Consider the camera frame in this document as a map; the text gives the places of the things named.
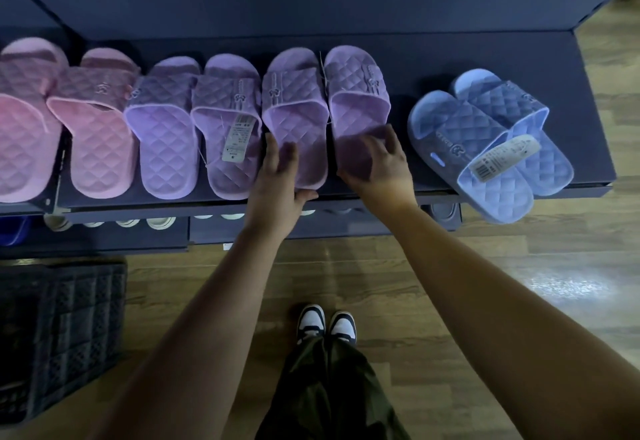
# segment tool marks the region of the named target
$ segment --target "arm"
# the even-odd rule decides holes
[[[201,440],[222,434],[276,252],[317,193],[294,193],[298,153],[267,155],[233,247],[136,372],[94,440]]]
[[[453,339],[524,438],[637,438],[640,373],[420,210],[390,126],[386,145],[365,143],[370,180],[340,176],[395,235]]]

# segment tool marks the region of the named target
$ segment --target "person's right arm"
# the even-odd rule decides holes
[[[526,439],[640,438],[640,371],[434,222],[406,157],[364,137],[368,181],[339,171],[395,235],[469,363]]]

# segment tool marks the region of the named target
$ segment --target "black and white sneaker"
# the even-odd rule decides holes
[[[316,304],[308,305],[300,313],[296,330],[297,344],[304,339],[324,337],[324,310]]]
[[[329,326],[329,335],[355,346],[358,335],[353,315],[343,311],[333,314],[331,325]]]

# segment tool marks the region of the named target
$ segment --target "wooden floor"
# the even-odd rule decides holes
[[[537,201],[510,226],[469,208],[456,235],[640,367],[640,1],[610,5],[578,32],[619,178],[603,199]],[[127,360],[0,438],[76,440],[224,256],[221,246],[129,258]],[[391,237],[286,242],[262,304],[226,439],[253,437],[292,346],[291,310],[351,311],[415,439],[519,438],[461,355]]]

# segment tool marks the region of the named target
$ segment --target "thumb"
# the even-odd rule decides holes
[[[311,201],[312,199],[317,199],[317,198],[318,198],[318,193],[316,191],[312,189],[300,189],[296,193],[295,201],[297,205],[300,206],[300,209],[302,209],[302,206],[304,205],[305,202]]]
[[[340,177],[345,184],[347,184],[352,191],[359,194],[360,189],[366,184],[366,181],[363,181],[361,178],[352,176],[345,169],[338,169],[338,177]]]

